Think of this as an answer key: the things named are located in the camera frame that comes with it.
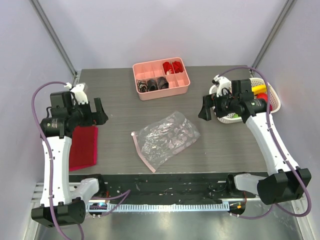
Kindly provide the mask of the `yellow toy banana bunch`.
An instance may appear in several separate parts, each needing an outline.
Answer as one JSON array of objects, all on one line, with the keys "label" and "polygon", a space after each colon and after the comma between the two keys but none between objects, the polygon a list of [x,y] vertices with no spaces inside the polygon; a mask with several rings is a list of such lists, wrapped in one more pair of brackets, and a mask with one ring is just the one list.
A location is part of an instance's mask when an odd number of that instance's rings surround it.
[{"label": "yellow toy banana bunch", "polygon": [[252,90],[254,95],[258,95],[258,94],[261,94],[261,93],[266,93],[267,92],[267,87],[264,84],[261,84],[261,85],[253,86],[251,88],[251,90]]}]

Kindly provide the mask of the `clear zip top bag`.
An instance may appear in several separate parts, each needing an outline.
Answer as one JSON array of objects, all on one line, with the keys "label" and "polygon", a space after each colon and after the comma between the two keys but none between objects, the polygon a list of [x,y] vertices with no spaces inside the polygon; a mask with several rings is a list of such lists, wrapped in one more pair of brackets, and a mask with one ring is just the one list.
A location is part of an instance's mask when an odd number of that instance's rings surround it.
[{"label": "clear zip top bag", "polygon": [[179,111],[131,132],[139,158],[152,173],[195,143],[200,136],[197,127]]}]

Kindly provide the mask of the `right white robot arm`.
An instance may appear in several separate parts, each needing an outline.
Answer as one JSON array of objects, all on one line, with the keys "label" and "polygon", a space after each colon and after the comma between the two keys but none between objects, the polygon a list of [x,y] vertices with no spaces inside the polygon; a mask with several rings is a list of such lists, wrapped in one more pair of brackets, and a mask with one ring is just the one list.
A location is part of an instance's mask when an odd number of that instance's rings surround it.
[{"label": "right white robot arm", "polygon": [[215,91],[203,96],[200,119],[210,121],[214,112],[218,119],[237,114],[253,134],[267,166],[267,177],[242,173],[231,176],[226,193],[233,198],[243,191],[260,197],[266,205],[300,199],[312,176],[307,168],[300,168],[286,149],[272,115],[267,111],[267,101],[256,98],[251,79],[232,80],[216,76]]}]

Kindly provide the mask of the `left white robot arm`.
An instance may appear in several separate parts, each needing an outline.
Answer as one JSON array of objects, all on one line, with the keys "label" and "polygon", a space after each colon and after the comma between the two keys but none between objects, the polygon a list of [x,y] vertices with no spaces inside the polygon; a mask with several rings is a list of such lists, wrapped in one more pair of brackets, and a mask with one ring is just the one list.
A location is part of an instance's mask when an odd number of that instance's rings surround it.
[{"label": "left white robot arm", "polygon": [[71,91],[50,95],[51,117],[44,118],[40,127],[45,155],[44,186],[40,206],[33,208],[31,218],[48,228],[77,225],[85,220],[86,206],[93,197],[102,199],[107,192],[101,174],[86,175],[80,185],[70,191],[69,156],[76,127],[103,125],[108,120],[100,98],[94,99],[95,112],[89,103],[77,100]]}]

